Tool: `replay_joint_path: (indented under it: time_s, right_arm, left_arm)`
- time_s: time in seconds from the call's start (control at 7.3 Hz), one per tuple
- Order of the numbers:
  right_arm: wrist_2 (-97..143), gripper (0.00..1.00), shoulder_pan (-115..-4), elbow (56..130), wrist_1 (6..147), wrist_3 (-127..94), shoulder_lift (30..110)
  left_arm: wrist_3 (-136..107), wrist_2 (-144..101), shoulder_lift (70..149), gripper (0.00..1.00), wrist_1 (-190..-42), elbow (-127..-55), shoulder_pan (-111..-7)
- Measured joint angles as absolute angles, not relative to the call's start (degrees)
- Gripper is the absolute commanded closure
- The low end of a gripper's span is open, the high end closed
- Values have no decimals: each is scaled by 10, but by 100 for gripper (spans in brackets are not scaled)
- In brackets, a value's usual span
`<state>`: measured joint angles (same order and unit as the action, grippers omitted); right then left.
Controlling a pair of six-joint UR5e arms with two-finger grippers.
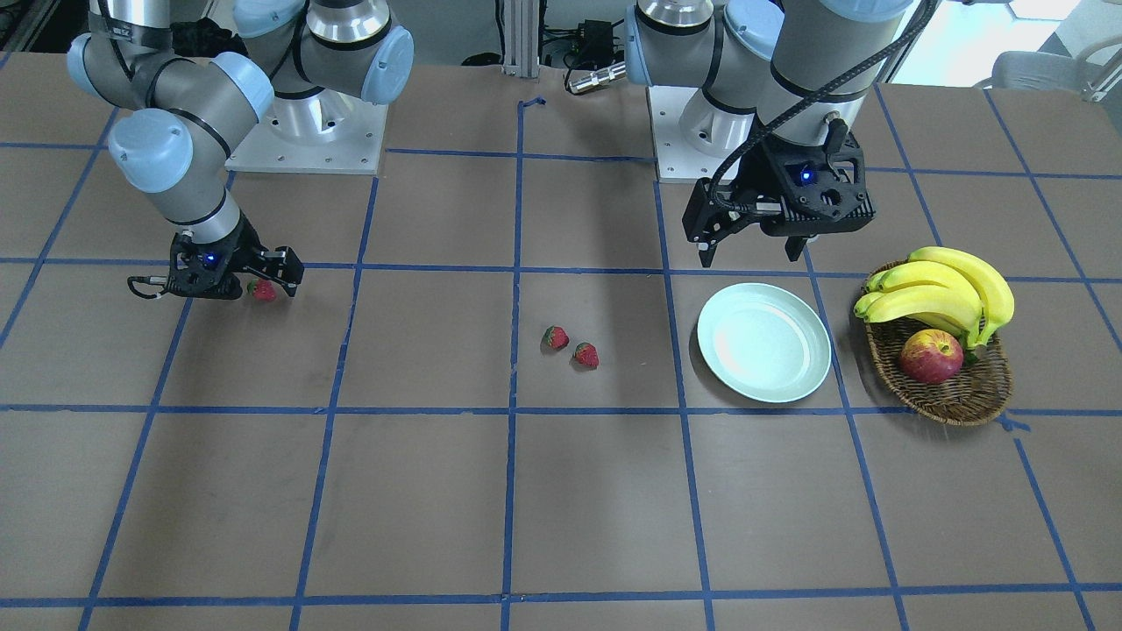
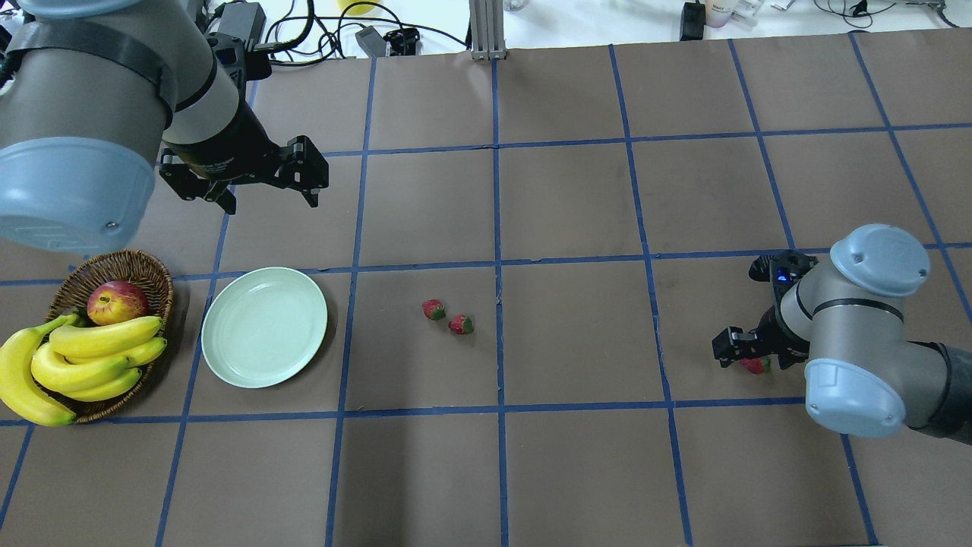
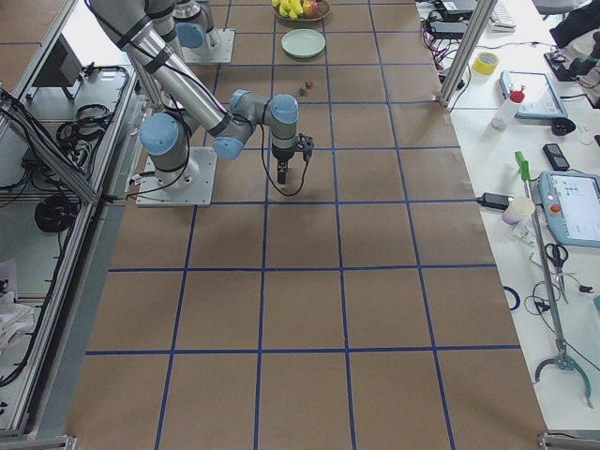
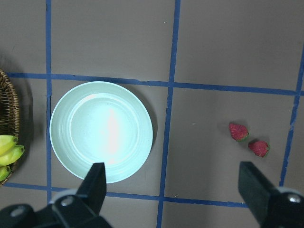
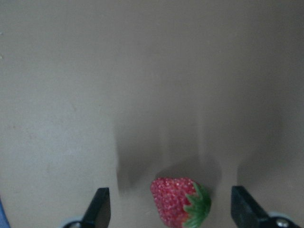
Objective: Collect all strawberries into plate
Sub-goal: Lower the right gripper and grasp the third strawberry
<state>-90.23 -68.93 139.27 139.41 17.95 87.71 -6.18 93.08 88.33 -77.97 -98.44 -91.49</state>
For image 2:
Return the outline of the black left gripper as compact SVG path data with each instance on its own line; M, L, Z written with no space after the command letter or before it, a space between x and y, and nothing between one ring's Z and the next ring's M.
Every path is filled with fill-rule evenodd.
M245 100L179 105L163 134L159 175L182 200L237 211L229 186L265 184L298 191L309 207L330 186L330 166L305 135L275 144Z

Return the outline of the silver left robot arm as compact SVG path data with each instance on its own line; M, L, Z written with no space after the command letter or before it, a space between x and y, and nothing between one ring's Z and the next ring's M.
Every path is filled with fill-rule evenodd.
M225 7L213 33L184 1L21 1L2 43L2 238L100 254L131 243L156 177L236 211L233 185L298 191L329 163L306 136L275 144L245 97L271 74L263 11Z

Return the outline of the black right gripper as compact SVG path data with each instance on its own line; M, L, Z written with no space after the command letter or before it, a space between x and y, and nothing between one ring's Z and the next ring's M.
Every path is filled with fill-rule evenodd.
M768 283L774 304L761 316L756 328L743 331L726 327L712 339L712 354L722 368L761 356L778 358L781 370L806 362L809 342L797 336L782 318L782 300L819 260L815 256L787 250L764 254L750 264L749 277L757 283Z

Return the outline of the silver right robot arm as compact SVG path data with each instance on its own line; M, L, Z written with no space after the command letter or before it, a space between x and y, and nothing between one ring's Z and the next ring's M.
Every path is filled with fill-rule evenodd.
M805 408L831 432L888 438L908 427L970 443L967 349L905 336L908 297L927 281L928 252L909 232L872 223L816 258L795 250L750 265L773 305L749 331L729 326L712 340L720 366L775 357L804 366Z

